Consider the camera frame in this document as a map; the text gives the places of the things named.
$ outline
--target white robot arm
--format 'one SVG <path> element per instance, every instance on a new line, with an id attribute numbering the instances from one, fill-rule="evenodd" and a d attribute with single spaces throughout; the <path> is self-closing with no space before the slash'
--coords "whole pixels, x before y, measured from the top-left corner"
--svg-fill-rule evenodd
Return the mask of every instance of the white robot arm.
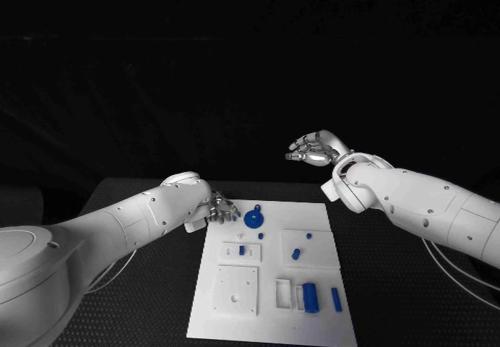
<path id="1" fill-rule="evenodd" d="M 500 204 L 452 183 L 393 166 L 376 155 L 354 153 L 321 130 L 289 146 L 288 160 L 334 165 L 321 190 L 362 213 L 382 210 L 395 226 L 462 251 L 500 268 Z"/>
<path id="2" fill-rule="evenodd" d="M 108 265 L 184 224 L 240 216 L 194 172 L 52 226 L 0 228 L 0 346 L 46 347 Z"/>

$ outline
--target dark curtain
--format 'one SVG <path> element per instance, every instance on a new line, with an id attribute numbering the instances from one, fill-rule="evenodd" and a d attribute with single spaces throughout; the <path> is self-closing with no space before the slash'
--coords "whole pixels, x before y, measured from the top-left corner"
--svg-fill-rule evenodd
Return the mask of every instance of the dark curtain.
<path id="1" fill-rule="evenodd" d="M 302 181 L 328 129 L 500 200 L 493 2 L 37 4 L 1 13 L 1 183 L 69 218 L 109 176 Z"/>

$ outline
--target robotic hand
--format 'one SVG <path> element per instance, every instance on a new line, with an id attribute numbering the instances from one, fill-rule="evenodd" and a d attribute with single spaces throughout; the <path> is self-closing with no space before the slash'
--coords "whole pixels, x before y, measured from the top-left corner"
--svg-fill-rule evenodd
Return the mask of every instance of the robotic hand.
<path id="1" fill-rule="evenodd" d="M 181 224 L 187 232 L 240 217 L 194 172 L 52 226 L 0 228 L 0 346 L 49 346 L 92 279 Z"/>
<path id="2" fill-rule="evenodd" d="M 382 210 L 392 223 L 423 239 L 500 267 L 500 204 L 452 183 L 393 166 L 376 155 L 354 153 L 321 130 L 289 145 L 288 160 L 333 164 L 321 190 L 362 213 Z"/>

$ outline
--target white cable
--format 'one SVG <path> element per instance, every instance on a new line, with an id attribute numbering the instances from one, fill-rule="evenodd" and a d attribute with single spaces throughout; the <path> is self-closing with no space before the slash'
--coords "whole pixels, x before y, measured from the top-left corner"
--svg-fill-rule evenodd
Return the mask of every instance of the white cable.
<path id="1" fill-rule="evenodd" d="M 500 291 L 500 288 L 496 287 L 493 284 L 488 284 L 487 282 L 484 282 L 483 280 L 480 280 L 477 277 L 474 277 L 471 274 L 465 273 L 462 271 L 462 269 L 458 268 L 458 266 L 455 266 L 452 263 L 451 263 L 451 260 L 445 257 L 445 255 L 442 254 L 441 252 L 441 249 L 438 248 L 438 246 L 435 245 L 435 243 L 431 241 L 432 243 L 432 246 L 435 248 L 435 250 L 438 251 L 439 255 L 442 256 L 442 258 L 445 259 L 445 261 L 448 262 L 448 264 L 452 266 L 452 268 L 455 270 L 458 270 L 467 277 L 470 277 L 472 280 L 475 280 L 477 282 L 480 282 L 483 285 L 488 286 L 490 288 L 496 289 L 497 291 Z"/>
<path id="2" fill-rule="evenodd" d="M 102 289 L 111 282 L 112 280 L 118 277 L 119 273 L 122 272 L 122 270 L 125 269 L 125 266 L 128 265 L 131 259 L 134 258 L 137 250 L 134 250 L 132 255 L 130 256 L 127 263 L 124 264 L 122 268 L 119 269 L 118 273 L 112 276 L 112 279 L 104 284 L 104 286 L 98 287 L 96 289 L 92 289 L 91 291 L 88 291 L 85 294 L 91 294 L 95 291 L 98 291 L 99 289 Z"/>
<path id="3" fill-rule="evenodd" d="M 115 262 L 106 267 L 106 270 L 104 271 L 102 275 L 99 276 L 99 278 L 95 280 L 95 282 L 92 283 L 92 285 L 88 287 L 86 291 L 89 291 L 98 284 L 98 282 L 102 280 L 102 277 L 106 275 L 106 273 L 109 272 L 109 270 L 112 269 L 112 267 L 115 266 Z"/>
<path id="4" fill-rule="evenodd" d="M 455 282 L 455 284 L 487 305 L 490 305 L 494 309 L 500 310 L 500 307 L 493 305 L 487 300 L 484 300 L 481 297 L 478 297 L 465 287 L 464 285 L 455 280 L 455 278 L 451 276 L 451 274 L 448 273 L 448 271 L 445 270 L 445 268 L 442 267 L 442 265 L 439 264 L 439 261 L 435 259 L 435 256 L 431 252 L 431 248 L 426 245 L 425 239 L 422 239 L 422 242 L 425 244 L 425 248 L 426 251 L 429 252 L 429 255 L 432 256 L 432 259 L 435 261 L 435 263 L 438 264 L 438 267 L 441 268 L 442 272 L 448 275 L 448 277 L 452 279 L 452 281 Z"/>

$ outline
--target black table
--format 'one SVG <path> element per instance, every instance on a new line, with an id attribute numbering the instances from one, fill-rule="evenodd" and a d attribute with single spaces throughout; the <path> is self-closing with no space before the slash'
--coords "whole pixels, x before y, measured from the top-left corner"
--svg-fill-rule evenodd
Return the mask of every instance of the black table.
<path id="1" fill-rule="evenodd" d="M 500 311 L 458 288 L 422 240 L 392 225 L 382 211 L 353 213 L 340 201 L 328 202 L 315 184 L 209 183 L 229 199 L 326 203 L 360 347 L 500 346 Z M 158 184 L 155 179 L 105 179 L 81 214 Z M 181 226 L 138 249 L 109 286 L 85 296 L 53 347 L 256 345 L 186 338 L 204 235 L 206 228 L 189 234 Z M 474 274 L 468 258 L 442 249 Z M 484 286 L 449 272 L 494 302 Z"/>

